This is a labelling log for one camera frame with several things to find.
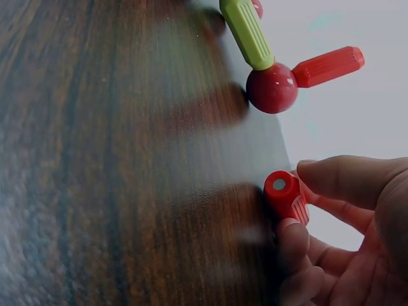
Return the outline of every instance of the finger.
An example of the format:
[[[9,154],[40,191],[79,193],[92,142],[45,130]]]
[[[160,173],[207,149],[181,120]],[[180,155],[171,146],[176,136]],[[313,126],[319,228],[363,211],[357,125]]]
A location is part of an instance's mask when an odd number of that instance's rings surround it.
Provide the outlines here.
[[[309,250],[309,232],[297,220],[287,218],[277,227],[277,261],[286,275],[296,273],[312,266],[307,252]]]
[[[408,158],[385,160],[336,156],[301,162],[296,170],[314,193],[373,210],[388,182],[408,170]]]
[[[311,264],[314,266],[320,266],[330,275],[340,277],[347,269],[347,266],[350,264],[355,254],[355,252],[332,247],[331,245],[310,236],[308,256]]]
[[[294,274],[280,287],[280,305],[300,306],[310,302],[320,292],[323,282],[324,272],[317,266]]]
[[[304,183],[302,183],[302,189],[305,193],[307,203],[325,210],[338,220],[352,226],[361,234],[365,234],[374,216],[372,210],[355,207],[346,201],[332,200],[320,196],[313,193]]]

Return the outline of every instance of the white background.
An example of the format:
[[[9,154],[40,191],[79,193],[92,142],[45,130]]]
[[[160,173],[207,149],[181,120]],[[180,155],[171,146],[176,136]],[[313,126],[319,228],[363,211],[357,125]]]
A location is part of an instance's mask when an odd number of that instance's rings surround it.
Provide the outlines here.
[[[290,68],[348,45],[366,59],[352,75],[302,89],[278,115],[291,163],[339,154],[408,156],[408,2],[264,0],[263,8],[272,52]],[[355,230],[314,207],[310,214],[312,235],[358,249],[362,237]]]

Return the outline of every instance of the red ball connector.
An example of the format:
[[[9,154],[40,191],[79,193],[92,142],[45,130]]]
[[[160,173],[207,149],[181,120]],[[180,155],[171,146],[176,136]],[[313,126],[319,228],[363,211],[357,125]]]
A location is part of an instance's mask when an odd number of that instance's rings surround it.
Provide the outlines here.
[[[364,56],[359,48],[344,47],[301,62],[290,70],[275,62],[265,70],[253,70],[247,79],[251,103],[265,113],[280,113],[293,105],[298,88],[325,83],[363,67]]]
[[[256,10],[256,13],[258,14],[259,19],[262,19],[263,7],[262,7],[262,4],[261,4],[261,1],[259,1],[259,0],[251,0],[251,1],[252,1],[252,4],[255,7],[255,10]]]
[[[263,194],[279,219],[293,218],[304,225],[309,222],[309,210],[300,181],[286,171],[275,171],[265,180]]]

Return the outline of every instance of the magnetic building toy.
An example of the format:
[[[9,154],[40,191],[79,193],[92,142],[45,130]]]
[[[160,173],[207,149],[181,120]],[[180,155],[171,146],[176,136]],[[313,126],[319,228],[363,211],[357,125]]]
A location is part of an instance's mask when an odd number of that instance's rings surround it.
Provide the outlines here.
[[[276,62],[261,30],[259,0],[219,0],[221,13],[246,61],[252,68],[246,90],[262,112],[280,113],[295,102],[299,88],[313,87],[359,70],[365,63],[359,48],[344,47],[303,61],[295,68]],[[298,178],[275,171],[264,185],[264,197],[279,219],[295,218],[306,225],[309,211]]]
[[[293,218],[304,225],[309,222],[309,210],[302,186],[293,174],[278,170],[265,180],[263,194],[279,219]]]
[[[303,61],[294,69],[275,62],[260,27],[263,8],[259,0],[219,0],[221,13],[252,72],[247,79],[249,101],[262,112],[280,113],[290,108],[298,88],[325,83],[359,70],[365,63],[359,48],[344,47]]]

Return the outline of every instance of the wood grain surface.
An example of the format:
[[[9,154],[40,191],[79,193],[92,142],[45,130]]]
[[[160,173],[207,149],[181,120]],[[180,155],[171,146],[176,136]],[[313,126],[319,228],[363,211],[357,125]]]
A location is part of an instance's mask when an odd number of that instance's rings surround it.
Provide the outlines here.
[[[259,187],[288,159],[216,16],[0,1],[0,305],[273,303]]]

